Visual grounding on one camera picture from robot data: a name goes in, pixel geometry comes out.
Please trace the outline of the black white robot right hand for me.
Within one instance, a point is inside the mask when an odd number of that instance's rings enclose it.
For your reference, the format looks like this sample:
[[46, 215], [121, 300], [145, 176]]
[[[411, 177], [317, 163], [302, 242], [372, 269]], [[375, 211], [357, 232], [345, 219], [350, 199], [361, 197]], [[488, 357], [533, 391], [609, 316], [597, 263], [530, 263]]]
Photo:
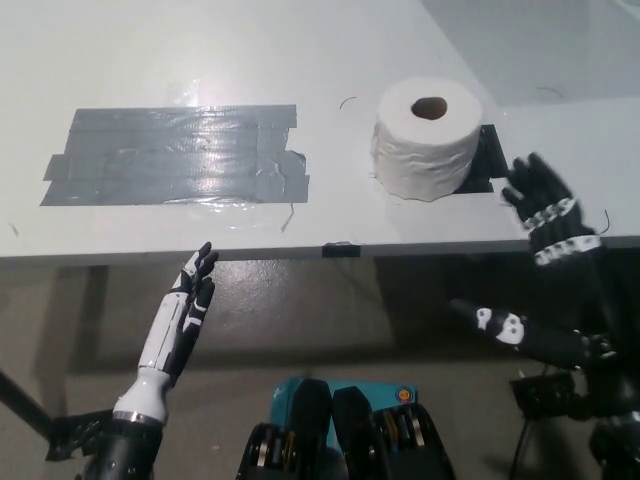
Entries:
[[577, 196], [538, 153], [514, 160], [502, 198], [528, 235], [532, 298], [540, 307], [454, 299], [457, 316], [494, 343], [564, 370], [583, 373], [580, 413], [639, 413], [639, 320], [610, 250], [584, 219]]

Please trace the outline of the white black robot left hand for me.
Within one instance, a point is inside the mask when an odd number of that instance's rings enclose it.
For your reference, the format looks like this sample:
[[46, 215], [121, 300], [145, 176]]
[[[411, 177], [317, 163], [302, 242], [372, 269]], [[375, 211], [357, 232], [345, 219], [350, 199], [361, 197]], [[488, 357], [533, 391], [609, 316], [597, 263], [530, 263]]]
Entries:
[[154, 426], [168, 419], [166, 397], [182, 374], [212, 302], [218, 253], [207, 242], [186, 261], [160, 302], [137, 365], [137, 376], [119, 397], [112, 417]]

